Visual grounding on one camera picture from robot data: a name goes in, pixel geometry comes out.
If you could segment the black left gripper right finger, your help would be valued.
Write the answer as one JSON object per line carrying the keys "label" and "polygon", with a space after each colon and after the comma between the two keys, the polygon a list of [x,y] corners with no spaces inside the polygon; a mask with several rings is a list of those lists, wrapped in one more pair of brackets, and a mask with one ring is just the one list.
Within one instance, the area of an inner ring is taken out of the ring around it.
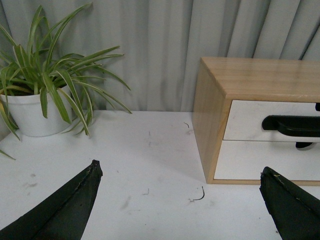
{"label": "black left gripper right finger", "polygon": [[266,166],[260,193],[283,240],[320,238],[320,200]]}

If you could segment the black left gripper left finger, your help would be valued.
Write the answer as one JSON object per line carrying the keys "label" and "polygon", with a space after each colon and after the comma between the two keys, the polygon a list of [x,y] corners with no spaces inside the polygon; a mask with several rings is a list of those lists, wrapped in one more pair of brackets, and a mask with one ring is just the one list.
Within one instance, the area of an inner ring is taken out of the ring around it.
{"label": "black left gripper left finger", "polygon": [[90,218],[103,171],[92,163],[0,231],[2,240],[79,240]]}

